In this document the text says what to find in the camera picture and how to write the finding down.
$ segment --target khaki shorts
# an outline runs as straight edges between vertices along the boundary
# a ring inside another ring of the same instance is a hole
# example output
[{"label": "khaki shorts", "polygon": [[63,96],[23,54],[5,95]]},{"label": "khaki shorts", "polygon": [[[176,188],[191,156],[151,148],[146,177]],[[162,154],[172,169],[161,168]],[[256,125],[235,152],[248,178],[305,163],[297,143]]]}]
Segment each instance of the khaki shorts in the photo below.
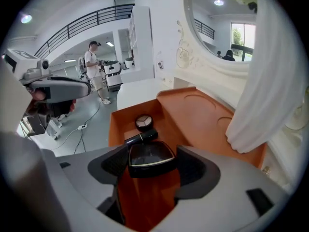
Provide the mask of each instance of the khaki shorts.
[{"label": "khaki shorts", "polygon": [[91,78],[90,80],[91,80],[93,86],[95,87],[96,91],[98,91],[101,88],[104,88],[101,76],[96,76],[94,78]]}]

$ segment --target power strip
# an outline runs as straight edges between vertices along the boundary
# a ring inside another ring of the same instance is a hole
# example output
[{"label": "power strip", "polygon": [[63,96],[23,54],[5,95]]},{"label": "power strip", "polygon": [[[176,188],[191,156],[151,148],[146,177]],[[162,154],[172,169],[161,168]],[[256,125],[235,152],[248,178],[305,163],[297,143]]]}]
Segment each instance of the power strip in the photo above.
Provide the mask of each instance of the power strip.
[{"label": "power strip", "polygon": [[86,129],[87,128],[87,124],[81,125],[78,127],[78,130],[80,131],[81,129]]}]

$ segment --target tree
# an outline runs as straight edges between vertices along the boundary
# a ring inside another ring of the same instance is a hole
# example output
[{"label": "tree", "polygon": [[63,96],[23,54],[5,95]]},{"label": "tree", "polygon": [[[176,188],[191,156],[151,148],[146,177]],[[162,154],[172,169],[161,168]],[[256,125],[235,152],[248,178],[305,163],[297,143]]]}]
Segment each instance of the tree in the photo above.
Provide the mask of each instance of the tree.
[{"label": "tree", "polygon": [[233,44],[243,45],[241,40],[241,33],[238,29],[233,29]]}]

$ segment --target round mirror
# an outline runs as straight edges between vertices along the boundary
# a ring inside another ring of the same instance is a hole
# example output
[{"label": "round mirror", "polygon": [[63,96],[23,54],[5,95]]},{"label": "round mirror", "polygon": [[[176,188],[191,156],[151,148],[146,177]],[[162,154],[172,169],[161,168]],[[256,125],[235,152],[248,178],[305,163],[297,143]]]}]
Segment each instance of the round mirror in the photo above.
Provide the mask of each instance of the round mirror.
[{"label": "round mirror", "polygon": [[228,61],[251,61],[257,0],[192,0],[192,22],[205,48]]}]

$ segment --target baseball cap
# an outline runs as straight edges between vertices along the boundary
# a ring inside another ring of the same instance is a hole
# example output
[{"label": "baseball cap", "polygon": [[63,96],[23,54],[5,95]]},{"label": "baseball cap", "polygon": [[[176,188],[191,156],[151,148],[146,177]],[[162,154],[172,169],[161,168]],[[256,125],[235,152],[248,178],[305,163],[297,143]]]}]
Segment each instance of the baseball cap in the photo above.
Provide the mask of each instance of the baseball cap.
[{"label": "baseball cap", "polygon": [[90,47],[92,44],[96,44],[96,45],[98,46],[98,42],[92,41],[92,42],[89,43],[89,47]]}]

